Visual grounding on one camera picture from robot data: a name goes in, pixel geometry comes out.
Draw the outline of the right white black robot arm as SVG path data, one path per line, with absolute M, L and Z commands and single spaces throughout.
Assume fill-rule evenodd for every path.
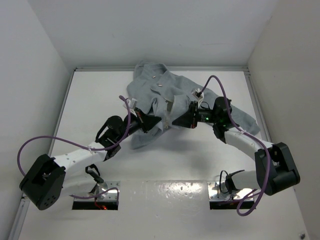
M 233 146 L 254 160 L 255 170 L 239 170 L 226 176 L 224 185 L 228 193 L 241 189 L 260 189 L 272 196 L 300 183 L 301 177 L 289 147 L 283 143 L 272 143 L 254 139 L 232 123 L 231 101 L 218 97 L 213 108 L 200 108 L 192 101 L 186 113 L 175 119 L 175 126 L 194 129 L 198 123 L 212 124 L 213 133 L 223 143 Z

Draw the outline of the grey zip-up jacket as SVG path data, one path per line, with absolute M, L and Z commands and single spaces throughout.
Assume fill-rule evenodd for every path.
M 147 133 L 135 132 L 131 148 L 145 147 L 175 128 L 173 120 L 184 114 L 190 103 L 196 100 L 192 91 L 198 88 L 201 85 L 170 72 L 162 63 L 140 61 L 134 68 L 132 82 L 126 88 L 128 97 L 137 100 L 136 107 L 143 113 L 161 117 L 161 121 Z

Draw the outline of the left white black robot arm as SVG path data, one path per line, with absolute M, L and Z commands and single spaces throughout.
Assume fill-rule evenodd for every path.
M 98 162 L 112 158 L 121 148 L 120 143 L 138 130 L 148 133 L 162 119 L 145 114 L 139 108 L 129 111 L 126 118 L 109 117 L 98 131 L 95 141 L 88 146 L 64 155 L 39 156 L 24 174 L 19 188 L 41 211 L 51 207 L 67 189 L 67 179 L 85 170 L 96 183 L 103 182 L 97 171 L 90 171 Z

